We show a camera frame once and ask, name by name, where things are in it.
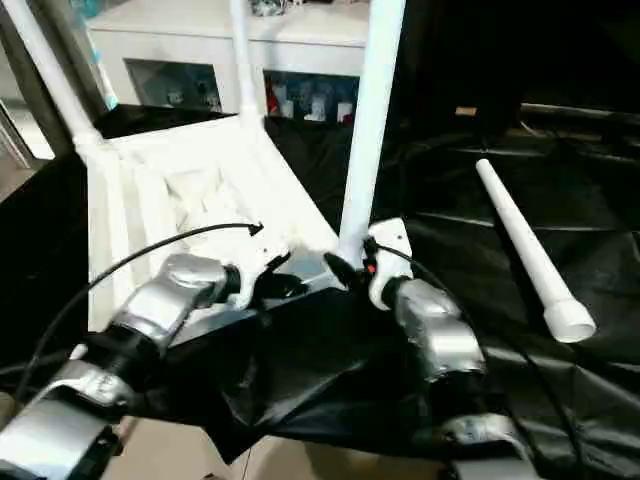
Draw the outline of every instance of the floor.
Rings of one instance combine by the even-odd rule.
[[[33,170],[18,166],[0,144],[0,202],[26,182],[33,173]]]
[[[231,466],[194,427],[143,420],[105,480],[435,480],[439,465],[266,437]]]

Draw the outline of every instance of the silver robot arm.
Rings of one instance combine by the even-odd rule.
[[[411,256],[402,220],[378,223],[369,233],[375,244]],[[456,452],[448,478],[537,480],[515,424],[487,388],[482,349],[458,306],[446,292],[414,279],[408,260],[383,249],[369,253],[369,298],[393,311],[419,362],[436,435]]]
[[[100,478],[120,449],[112,426],[165,356],[189,314],[240,292],[240,272],[173,255],[137,289],[86,353],[69,360],[0,433],[0,478]]]

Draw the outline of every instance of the pvc pipe cap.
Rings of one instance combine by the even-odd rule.
[[[544,311],[551,335],[562,343],[586,340],[596,331],[596,324],[589,311],[572,298],[554,303]]]

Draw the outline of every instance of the shelf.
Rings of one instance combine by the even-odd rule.
[[[89,21],[92,31],[222,38],[231,36],[230,26],[228,0],[129,0]],[[279,17],[251,16],[248,28],[253,41],[363,48],[369,4],[305,4]]]

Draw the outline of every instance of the black plastic sheet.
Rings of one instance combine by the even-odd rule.
[[[165,112],[162,120],[156,113],[123,122],[120,110],[102,127],[123,135],[148,128],[148,122],[160,127],[200,119]],[[267,130],[337,227],[349,129],[269,120]],[[598,324],[593,338],[561,345],[548,334],[539,300],[477,179],[480,150],[465,142],[453,139],[464,148],[448,149],[388,138],[374,217],[407,219],[414,257],[471,315],[489,352],[491,376],[545,478],[640,478],[639,162],[629,154],[538,139],[489,152]],[[77,181],[81,175],[78,169]],[[83,201],[78,192],[76,204]],[[52,232],[64,227],[50,226]],[[66,255],[70,264],[86,267],[86,257]],[[20,313],[34,325],[44,321],[30,316],[39,311],[35,305],[7,305],[10,318]],[[40,330],[31,327],[35,339]],[[265,434],[439,458],[446,452],[432,444],[415,369],[390,315],[353,294],[329,290],[172,350],[138,413],[202,425],[227,460]],[[579,440],[577,451],[554,398]]]

